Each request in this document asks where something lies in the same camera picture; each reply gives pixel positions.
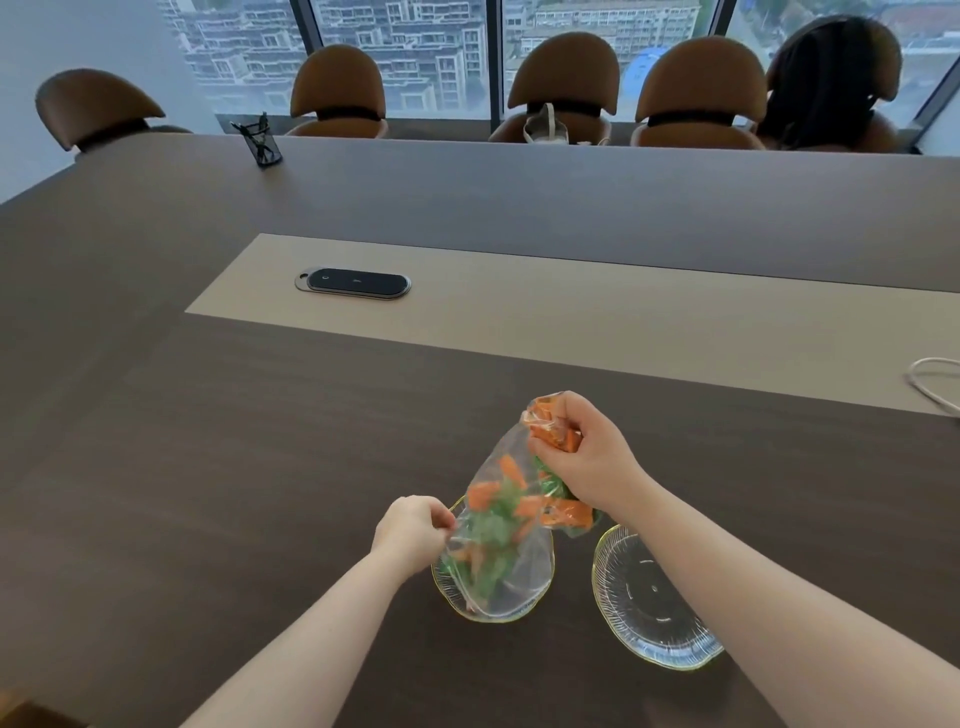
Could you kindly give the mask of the clear glass plate yellow rim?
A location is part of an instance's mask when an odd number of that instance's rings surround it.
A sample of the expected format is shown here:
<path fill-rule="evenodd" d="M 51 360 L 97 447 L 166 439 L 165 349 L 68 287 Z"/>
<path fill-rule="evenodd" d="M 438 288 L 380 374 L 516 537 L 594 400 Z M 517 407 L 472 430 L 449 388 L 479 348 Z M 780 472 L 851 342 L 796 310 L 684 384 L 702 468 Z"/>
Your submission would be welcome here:
<path fill-rule="evenodd" d="M 647 663 L 689 673 L 724 652 L 640 536 L 625 526 L 608 528 L 597 541 L 591 588 L 614 637 Z"/>
<path fill-rule="evenodd" d="M 532 518 L 507 516 L 501 506 L 475 511 L 466 494 L 451 510 L 457 528 L 431 567 L 440 595 L 474 623 L 503 625 L 525 617 L 555 575 L 552 533 Z"/>

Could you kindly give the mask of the person's right forearm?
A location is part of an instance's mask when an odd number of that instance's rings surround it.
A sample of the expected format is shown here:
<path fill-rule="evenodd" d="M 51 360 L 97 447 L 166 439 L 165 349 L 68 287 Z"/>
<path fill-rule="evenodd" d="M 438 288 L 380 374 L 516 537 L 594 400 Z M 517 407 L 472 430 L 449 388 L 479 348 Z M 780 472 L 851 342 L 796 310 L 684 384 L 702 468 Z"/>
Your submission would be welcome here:
<path fill-rule="evenodd" d="M 642 472 L 583 494 L 644 540 L 666 576 L 789 728 L 878 723 L 856 666 L 871 620 L 774 563 Z"/>

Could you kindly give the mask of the black oval table socket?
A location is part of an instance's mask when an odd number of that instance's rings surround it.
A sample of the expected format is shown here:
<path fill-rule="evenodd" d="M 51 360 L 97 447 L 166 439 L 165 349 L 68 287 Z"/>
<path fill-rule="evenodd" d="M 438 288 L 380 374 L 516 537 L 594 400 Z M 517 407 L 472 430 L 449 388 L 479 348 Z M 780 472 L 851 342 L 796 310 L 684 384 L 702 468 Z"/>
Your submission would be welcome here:
<path fill-rule="evenodd" d="M 411 279 L 399 273 L 358 271 L 320 266 L 300 272 L 296 289 L 306 293 L 339 295 L 372 300 L 397 300 L 412 289 Z"/>

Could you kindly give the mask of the white bag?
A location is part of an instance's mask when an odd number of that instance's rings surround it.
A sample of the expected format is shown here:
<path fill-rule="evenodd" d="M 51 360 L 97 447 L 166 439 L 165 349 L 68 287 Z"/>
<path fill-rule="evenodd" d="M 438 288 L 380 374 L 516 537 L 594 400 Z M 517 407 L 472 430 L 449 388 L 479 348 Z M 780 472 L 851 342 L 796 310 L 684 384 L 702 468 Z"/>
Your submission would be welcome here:
<path fill-rule="evenodd" d="M 554 104 L 545 102 L 527 114 L 522 138 L 527 144 L 569 145 L 570 131 L 558 118 Z"/>

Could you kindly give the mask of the person's left forearm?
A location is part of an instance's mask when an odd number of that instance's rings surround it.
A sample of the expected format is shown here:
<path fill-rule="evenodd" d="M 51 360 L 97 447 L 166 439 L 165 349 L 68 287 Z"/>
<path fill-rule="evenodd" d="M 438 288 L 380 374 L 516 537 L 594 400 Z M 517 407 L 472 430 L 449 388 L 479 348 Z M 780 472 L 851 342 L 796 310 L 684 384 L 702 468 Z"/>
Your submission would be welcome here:
<path fill-rule="evenodd" d="M 366 555 L 180 728 L 332 728 L 394 597 L 422 568 L 398 551 Z"/>

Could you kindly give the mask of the black mesh pen holder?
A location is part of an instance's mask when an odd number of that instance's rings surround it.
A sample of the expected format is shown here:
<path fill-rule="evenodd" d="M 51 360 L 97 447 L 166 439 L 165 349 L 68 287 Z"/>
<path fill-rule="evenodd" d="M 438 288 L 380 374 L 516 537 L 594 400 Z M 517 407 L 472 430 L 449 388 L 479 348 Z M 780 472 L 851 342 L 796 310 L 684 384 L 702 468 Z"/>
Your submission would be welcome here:
<path fill-rule="evenodd" d="M 261 169 L 275 166 L 283 161 L 282 152 L 274 137 L 269 115 L 261 113 L 255 121 L 248 124 L 230 122 L 230 127 L 242 137 L 248 151 Z"/>

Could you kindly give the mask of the person's right hand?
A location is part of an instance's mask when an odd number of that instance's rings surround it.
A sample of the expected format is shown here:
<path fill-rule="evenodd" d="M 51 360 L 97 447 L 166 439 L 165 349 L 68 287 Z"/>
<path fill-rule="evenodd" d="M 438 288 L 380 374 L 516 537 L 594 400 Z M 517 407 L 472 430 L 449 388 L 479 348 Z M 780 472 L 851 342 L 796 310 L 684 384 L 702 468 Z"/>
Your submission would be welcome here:
<path fill-rule="evenodd" d="M 531 452 L 581 502 L 605 512 L 620 525 L 630 526 L 652 480 L 619 428 L 575 392 L 555 394 L 553 412 L 570 430 L 581 432 L 579 447 L 566 452 L 531 436 Z"/>

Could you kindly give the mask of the person's left hand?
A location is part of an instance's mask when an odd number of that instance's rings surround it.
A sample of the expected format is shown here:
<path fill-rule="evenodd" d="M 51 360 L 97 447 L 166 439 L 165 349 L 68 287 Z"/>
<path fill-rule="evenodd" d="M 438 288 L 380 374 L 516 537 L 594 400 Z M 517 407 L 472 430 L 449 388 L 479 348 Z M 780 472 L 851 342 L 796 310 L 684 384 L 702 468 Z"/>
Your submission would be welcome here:
<path fill-rule="evenodd" d="M 397 586 L 433 565 L 447 547 L 418 542 L 416 497 L 429 495 L 402 496 L 390 504 L 375 528 L 369 552 Z"/>

